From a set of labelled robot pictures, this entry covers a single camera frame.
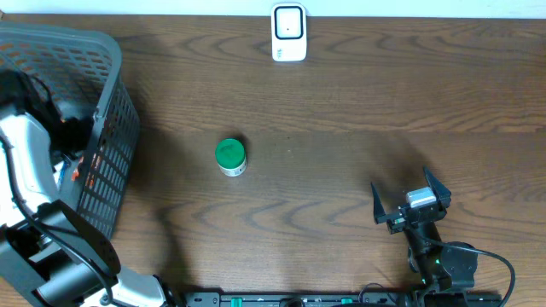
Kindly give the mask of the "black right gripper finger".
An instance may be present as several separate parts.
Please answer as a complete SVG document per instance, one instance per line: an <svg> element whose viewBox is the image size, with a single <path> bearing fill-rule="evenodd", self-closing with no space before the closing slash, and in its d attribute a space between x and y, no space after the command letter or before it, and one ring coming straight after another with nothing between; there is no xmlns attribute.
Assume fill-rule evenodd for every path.
<svg viewBox="0 0 546 307"><path fill-rule="evenodd" d="M451 191L436 178L432 172L426 167L423 167L424 175L429 188L437 197L437 202L443 207L448 208L451 203Z"/></svg>
<svg viewBox="0 0 546 307"><path fill-rule="evenodd" d="M376 224L385 223L388 216L385 213L384 207L380 201L380 196L373 183L370 184L373 195L373 215Z"/></svg>

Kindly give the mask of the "green lid white jar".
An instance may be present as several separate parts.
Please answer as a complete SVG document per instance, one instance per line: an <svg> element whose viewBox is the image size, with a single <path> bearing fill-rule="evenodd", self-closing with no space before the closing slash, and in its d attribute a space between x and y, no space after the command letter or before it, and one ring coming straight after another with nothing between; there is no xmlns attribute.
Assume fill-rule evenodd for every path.
<svg viewBox="0 0 546 307"><path fill-rule="evenodd" d="M226 138L219 142L215 158L221 172L228 177L238 177L247 168L246 150L235 138Z"/></svg>

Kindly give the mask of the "white blue medicine box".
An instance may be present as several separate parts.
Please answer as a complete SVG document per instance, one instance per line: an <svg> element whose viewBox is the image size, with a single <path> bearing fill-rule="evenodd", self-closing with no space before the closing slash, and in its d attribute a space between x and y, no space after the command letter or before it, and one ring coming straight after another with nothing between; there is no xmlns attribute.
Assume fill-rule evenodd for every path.
<svg viewBox="0 0 546 307"><path fill-rule="evenodd" d="M59 188L62 185L64 176L65 176L65 172L66 172L69 165L70 165L70 162L66 161L66 160L62 160L59 163L57 163L56 165L54 165L53 175L54 175L55 184L56 184L57 188Z"/></svg>

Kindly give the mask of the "red Top candy bar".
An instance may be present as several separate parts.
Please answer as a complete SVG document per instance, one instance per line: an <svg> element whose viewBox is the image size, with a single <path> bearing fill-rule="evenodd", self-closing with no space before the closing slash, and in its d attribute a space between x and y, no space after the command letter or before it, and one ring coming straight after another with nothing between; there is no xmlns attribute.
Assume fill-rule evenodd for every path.
<svg viewBox="0 0 546 307"><path fill-rule="evenodd" d="M76 168L73 170L71 175L71 181L76 182L84 173L83 169L84 156L78 161ZM98 153L93 155L93 159L90 164L89 173L85 179L85 186L88 188L93 188L95 183L98 180L97 173L102 165L102 156Z"/></svg>

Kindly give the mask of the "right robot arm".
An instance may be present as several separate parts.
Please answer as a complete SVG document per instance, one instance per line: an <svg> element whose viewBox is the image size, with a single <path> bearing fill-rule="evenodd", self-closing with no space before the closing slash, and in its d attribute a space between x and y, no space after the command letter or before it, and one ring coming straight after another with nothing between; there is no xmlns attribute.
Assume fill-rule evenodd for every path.
<svg viewBox="0 0 546 307"><path fill-rule="evenodd" d="M378 190L371 187L374 222L384 223L390 234L402 233L409 245L410 268L423 285L397 301L400 306L467 306L466 291L474 286L478 253L464 242L443 242L436 222L447 215L451 191L428 168L427 186L410 191L397 211L387 213Z"/></svg>

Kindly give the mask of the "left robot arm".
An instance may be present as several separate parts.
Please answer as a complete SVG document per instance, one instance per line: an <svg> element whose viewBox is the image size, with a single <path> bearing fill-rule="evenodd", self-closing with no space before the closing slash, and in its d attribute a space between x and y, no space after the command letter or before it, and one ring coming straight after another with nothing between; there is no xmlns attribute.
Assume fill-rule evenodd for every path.
<svg viewBox="0 0 546 307"><path fill-rule="evenodd" d="M126 268L110 241L139 118L108 81L97 102L1 72L1 275L34 306L182 306L157 275Z"/></svg>

